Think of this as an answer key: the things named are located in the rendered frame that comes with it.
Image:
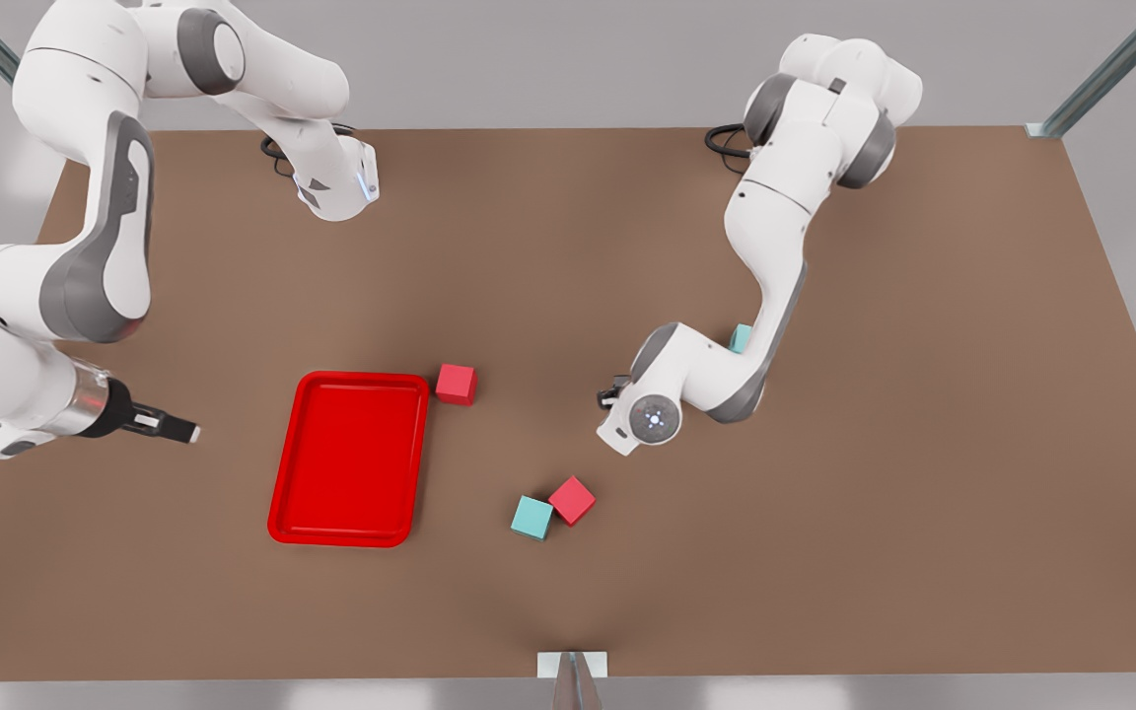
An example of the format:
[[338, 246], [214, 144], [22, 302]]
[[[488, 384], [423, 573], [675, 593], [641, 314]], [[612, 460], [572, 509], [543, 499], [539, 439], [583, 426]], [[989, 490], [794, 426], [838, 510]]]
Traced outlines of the red cube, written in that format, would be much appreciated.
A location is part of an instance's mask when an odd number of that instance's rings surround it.
[[477, 387], [476, 369], [456, 364], [438, 367], [436, 396], [449, 404], [470, 407]]
[[548, 498], [548, 502], [553, 507], [560, 520], [563, 520], [565, 525], [573, 529], [595, 507], [598, 498], [577, 476], [571, 476], [563, 481], [559, 488], [556, 488], [554, 493]]

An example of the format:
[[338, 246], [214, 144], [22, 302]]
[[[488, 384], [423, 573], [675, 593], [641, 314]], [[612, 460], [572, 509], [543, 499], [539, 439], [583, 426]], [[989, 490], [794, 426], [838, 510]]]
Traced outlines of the red rectangular tray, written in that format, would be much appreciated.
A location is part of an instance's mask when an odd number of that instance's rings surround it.
[[414, 529], [429, 398], [427, 381], [411, 374], [301, 378], [267, 513], [272, 538], [401, 545]]

